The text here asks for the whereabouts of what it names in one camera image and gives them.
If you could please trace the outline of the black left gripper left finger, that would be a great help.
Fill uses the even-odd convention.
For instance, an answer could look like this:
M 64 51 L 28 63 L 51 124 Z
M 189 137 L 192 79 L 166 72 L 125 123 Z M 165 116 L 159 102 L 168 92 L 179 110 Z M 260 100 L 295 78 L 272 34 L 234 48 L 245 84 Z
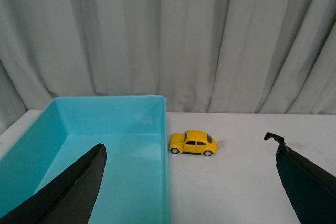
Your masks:
M 107 161 L 97 144 L 15 209 L 1 223 L 88 223 Z

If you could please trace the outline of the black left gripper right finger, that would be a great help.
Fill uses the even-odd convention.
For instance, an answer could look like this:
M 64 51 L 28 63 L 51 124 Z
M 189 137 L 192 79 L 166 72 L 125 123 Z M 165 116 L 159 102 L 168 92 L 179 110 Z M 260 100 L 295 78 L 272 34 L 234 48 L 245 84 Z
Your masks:
M 279 143 L 276 168 L 300 223 L 335 223 L 335 176 L 285 144 L 285 139 L 266 133 L 264 140 Z

